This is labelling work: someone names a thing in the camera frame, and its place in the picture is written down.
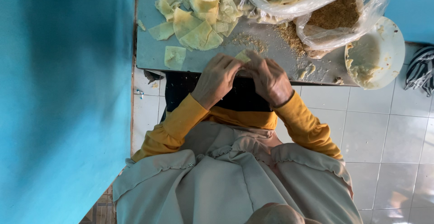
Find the mustard yellow sleeve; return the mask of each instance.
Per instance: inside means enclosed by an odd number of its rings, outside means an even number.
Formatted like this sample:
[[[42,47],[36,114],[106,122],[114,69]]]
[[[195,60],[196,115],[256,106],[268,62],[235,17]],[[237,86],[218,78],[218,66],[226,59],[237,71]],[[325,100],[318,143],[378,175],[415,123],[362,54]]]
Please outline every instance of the mustard yellow sleeve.
[[[273,110],[285,123],[294,143],[334,159],[342,159],[340,149],[330,138],[328,125],[321,124],[318,118],[312,115],[297,92],[294,91],[294,95],[284,106]]]
[[[208,114],[209,111],[188,94],[163,122],[146,132],[142,147],[131,159],[137,162],[144,157],[177,152],[187,133]]]

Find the turquoise wall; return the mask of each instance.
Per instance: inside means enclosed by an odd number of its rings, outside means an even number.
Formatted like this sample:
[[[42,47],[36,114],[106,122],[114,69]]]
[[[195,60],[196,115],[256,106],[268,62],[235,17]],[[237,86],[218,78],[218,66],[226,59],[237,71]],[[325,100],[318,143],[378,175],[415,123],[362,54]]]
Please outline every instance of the turquoise wall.
[[[0,0],[0,223],[77,224],[130,154],[134,0]]]

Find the black and white striped bag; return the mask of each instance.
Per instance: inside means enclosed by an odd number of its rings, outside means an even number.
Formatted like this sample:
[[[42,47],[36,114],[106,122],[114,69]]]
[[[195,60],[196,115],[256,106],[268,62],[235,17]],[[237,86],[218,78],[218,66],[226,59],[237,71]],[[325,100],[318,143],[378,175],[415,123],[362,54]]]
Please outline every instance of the black and white striped bag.
[[[434,46],[419,49],[410,62],[407,70],[405,90],[422,88],[431,97],[434,90]]]

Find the black pants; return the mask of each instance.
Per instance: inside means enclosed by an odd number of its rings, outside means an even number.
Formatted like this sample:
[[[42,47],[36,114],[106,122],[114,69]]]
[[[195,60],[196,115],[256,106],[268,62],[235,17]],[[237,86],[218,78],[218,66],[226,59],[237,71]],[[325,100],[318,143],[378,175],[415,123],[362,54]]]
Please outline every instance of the black pants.
[[[200,74],[190,72],[166,72],[166,110],[172,112],[191,93],[198,83]],[[265,99],[255,92],[251,78],[236,77],[232,89],[215,106],[234,111],[272,112]]]

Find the table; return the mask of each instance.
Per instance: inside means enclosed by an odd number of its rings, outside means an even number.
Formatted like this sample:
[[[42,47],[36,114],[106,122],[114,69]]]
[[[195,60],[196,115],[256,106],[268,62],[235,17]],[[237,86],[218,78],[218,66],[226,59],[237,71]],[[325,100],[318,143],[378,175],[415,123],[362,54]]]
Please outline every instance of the table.
[[[137,19],[141,20],[146,28],[151,28],[165,22],[164,16],[155,8],[155,1],[156,0],[138,0]],[[270,28],[270,25],[254,23],[246,18],[240,18],[238,25],[236,25],[231,35],[228,38],[225,37],[223,45],[219,46],[217,49],[208,51],[187,51],[187,57],[182,66],[182,71],[200,73],[205,68],[207,62],[220,52],[232,56],[237,55],[246,48],[246,45],[235,45],[231,42],[239,33],[266,42],[269,45],[268,51],[262,55],[274,59],[285,69],[288,77],[292,81],[333,84],[336,77],[342,77],[345,85],[356,86],[347,74],[344,62],[344,47],[333,50],[319,60],[308,57],[297,60],[287,43]],[[175,35],[171,36],[168,40],[156,41],[151,37],[149,32],[143,32],[138,28],[137,67],[149,70],[170,70],[164,65],[166,46],[181,45]],[[307,67],[311,63],[315,65],[316,70],[311,75],[301,80],[299,78],[300,68]]]

